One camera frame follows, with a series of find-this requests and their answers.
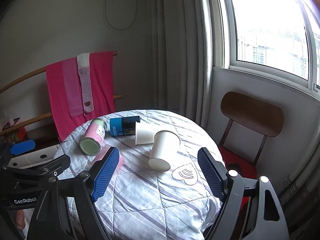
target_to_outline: white curtain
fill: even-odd
[[[147,3],[151,10],[154,107],[170,109],[169,105],[174,104],[170,99],[178,98],[179,114],[205,127],[212,80],[209,1],[148,0]],[[179,42],[172,46],[176,39]],[[173,89],[173,82],[179,83],[179,89]]]
[[[320,120],[311,142],[278,195],[290,239],[319,239],[320,218]]]

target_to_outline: wooden rod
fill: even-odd
[[[114,51],[113,52],[113,56],[117,56],[118,55],[118,52]],[[13,87],[14,85],[16,84],[19,84],[20,82],[30,78],[30,77],[33,77],[33,76],[36,76],[40,73],[43,73],[45,72],[45,67],[42,67],[42,68],[39,68],[39,69],[36,69],[28,74],[25,74],[24,76],[22,77],[19,77],[17,78],[16,80],[13,80],[12,82],[10,82],[9,84],[5,85],[3,88],[0,89],[0,94],[2,94],[4,91],[6,91],[7,89]]]
[[[121,98],[122,98],[122,95],[114,95],[113,96],[114,100],[121,99]],[[37,116],[35,118],[31,118],[29,120],[26,120],[24,122],[21,122],[21,123],[19,123],[17,125],[14,125],[14,126],[8,128],[8,129],[5,129],[5,130],[1,131],[0,132],[0,136],[4,136],[6,134],[12,133],[12,132],[24,127],[24,126],[39,122],[39,121],[47,119],[47,118],[49,118],[51,116],[52,116],[52,113],[41,114],[41,115],[39,115],[39,116]]]
[[[113,96],[113,100],[118,100],[118,99],[121,99],[122,98],[122,95],[114,95]]]

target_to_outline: white towel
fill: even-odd
[[[91,91],[89,55],[89,53],[82,53],[77,56],[78,74],[80,77],[82,91],[82,105],[85,113],[90,113],[94,109]]]

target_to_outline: chair backrest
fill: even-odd
[[[282,130],[284,124],[282,109],[270,103],[233,91],[223,96],[220,109],[230,120],[219,145],[223,146],[233,121],[264,135],[253,162],[253,164],[256,164],[267,137],[275,137]]]

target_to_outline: white paper cup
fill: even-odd
[[[147,144],[155,141],[157,132],[166,129],[163,125],[136,122],[135,144]]]
[[[156,171],[170,170],[180,143],[180,137],[172,131],[162,130],[157,132],[149,158],[149,166]]]

